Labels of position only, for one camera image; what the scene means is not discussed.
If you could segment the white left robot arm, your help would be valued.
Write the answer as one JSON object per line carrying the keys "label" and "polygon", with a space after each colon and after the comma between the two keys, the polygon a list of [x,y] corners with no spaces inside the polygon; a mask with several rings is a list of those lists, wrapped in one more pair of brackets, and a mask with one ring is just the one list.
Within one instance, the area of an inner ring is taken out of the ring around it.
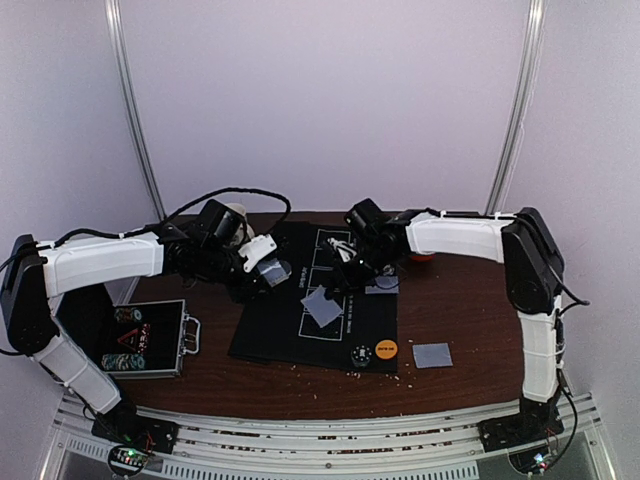
{"label": "white left robot arm", "polygon": [[107,284],[178,275],[222,284],[243,302],[271,290],[260,268],[278,248],[273,234],[254,233],[245,214],[215,199],[182,224],[166,218],[123,233],[79,228],[55,241],[23,234],[1,266],[10,353],[34,359],[121,443],[133,444],[144,424],[107,365],[130,355],[146,368],[154,345],[166,340],[148,320],[118,320]]}

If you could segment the orange big blind button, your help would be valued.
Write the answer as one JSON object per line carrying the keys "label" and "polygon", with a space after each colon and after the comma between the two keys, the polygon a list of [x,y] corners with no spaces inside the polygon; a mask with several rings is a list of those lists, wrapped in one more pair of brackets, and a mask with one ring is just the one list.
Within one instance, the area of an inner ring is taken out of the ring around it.
{"label": "orange big blind button", "polygon": [[392,360],[398,354],[398,345],[391,339],[381,340],[376,344],[374,353],[380,360]]}

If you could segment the grey playing card deck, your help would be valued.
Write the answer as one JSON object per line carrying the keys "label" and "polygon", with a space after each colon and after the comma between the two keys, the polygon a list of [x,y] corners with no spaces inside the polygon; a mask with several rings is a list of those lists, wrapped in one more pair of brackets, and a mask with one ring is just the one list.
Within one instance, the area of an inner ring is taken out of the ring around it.
{"label": "grey playing card deck", "polygon": [[259,285],[262,288],[275,288],[288,280],[292,273],[291,265],[277,258],[263,259],[256,266]]}

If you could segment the dark green chip stack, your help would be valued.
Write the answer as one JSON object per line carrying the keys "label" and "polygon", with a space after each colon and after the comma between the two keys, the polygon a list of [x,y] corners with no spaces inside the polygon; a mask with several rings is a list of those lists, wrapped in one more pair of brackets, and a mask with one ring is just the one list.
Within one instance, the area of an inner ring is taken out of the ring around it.
{"label": "dark green chip stack", "polygon": [[356,345],[350,351],[352,365],[356,369],[366,368],[373,357],[372,349],[367,345]]}

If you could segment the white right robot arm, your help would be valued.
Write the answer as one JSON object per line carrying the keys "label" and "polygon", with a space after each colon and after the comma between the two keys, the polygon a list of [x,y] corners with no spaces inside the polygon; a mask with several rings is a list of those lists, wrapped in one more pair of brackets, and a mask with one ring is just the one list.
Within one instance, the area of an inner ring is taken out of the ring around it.
{"label": "white right robot arm", "polygon": [[392,266],[429,254],[460,257],[500,269],[503,297],[517,320],[523,380],[514,414],[482,421],[484,442],[530,442],[564,430],[558,402],[566,392],[564,319],[588,300],[565,281],[565,260],[540,211],[482,214],[409,208],[390,214],[372,199],[344,216],[350,238],[322,241],[332,261],[334,292],[362,290]]}

